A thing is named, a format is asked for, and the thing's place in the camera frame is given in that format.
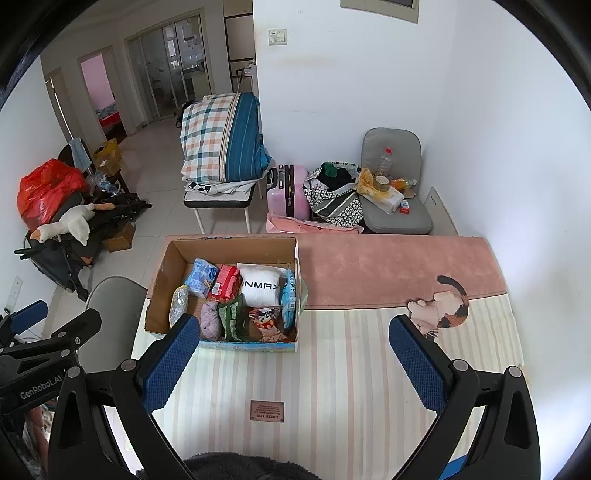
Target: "furry black blanket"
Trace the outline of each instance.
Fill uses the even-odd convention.
[[[295,463],[238,453],[203,453],[184,462],[197,480],[320,480]],[[136,475],[150,480],[143,470]]]

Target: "cardboard carton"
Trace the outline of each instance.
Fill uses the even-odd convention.
[[[103,245],[109,252],[118,252],[120,250],[128,250],[131,248],[131,242],[135,235],[135,225],[130,221],[126,221],[122,228],[117,233],[103,241]]]
[[[262,342],[210,342],[201,340],[200,348],[218,348],[252,351],[296,351],[297,329],[299,323],[301,278],[294,237],[257,235],[236,237],[199,237],[193,239],[170,240],[156,273],[152,285],[151,300],[145,317],[145,330],[152,333],[166,334],[170,330],[168,313],[174,291],[183,284],[193,268],[196,258],[203,258],[217,265],[236,265],[250,263],[273,265],[290,268],[295,272],[295,328],[296,340],[293,343],[262,343]],[[187,313],[199,318],[201,307],[207,300],[196,297],[189,298]]]

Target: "bed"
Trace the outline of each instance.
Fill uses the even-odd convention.
[[[298,351],[197,348],[167,405],[154,412],[182,458],[234,451],[297,462],[324,480],[391,479],[435,414],[390,350],[387,329],[392,317],[409,314],[409,299],[447,290],[434,280],[439,274],[456,278],[469,298],[466,321],[439,329],[435,339],[447,355],[476,369],[525,370],[505,284],[485,240],[308,234],[298,243],[310,290]],[[378,273],[368,268],[376,257]],[[142,325],[134,358],[157,338]],[[251,400],[284,402],[284,422],[251,421]],[[454,458],[467,453],[481,414],[475,410]],[[116,416],[113,423],[121,433]],[[128,442],[126,448],[133,465]]]
[[[95,113],[103,129],[121,122],[121,116],[119,115],[115,102],[104,108],[95,110]]]

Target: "pink wall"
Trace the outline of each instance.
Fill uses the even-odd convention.
[[[115,101],[102,55],[83,61],[82,74],[95,110],[105,108]]]

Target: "towel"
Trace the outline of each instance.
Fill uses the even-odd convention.
[[[80,171],[88,170],[92,165],[92,162],[88,158],[88,154],[86,153],[84,145],[82,145],[82,139],[73,138],[70,140],[68,145],[72,149],[72,160],[74,161],[74,166]]]

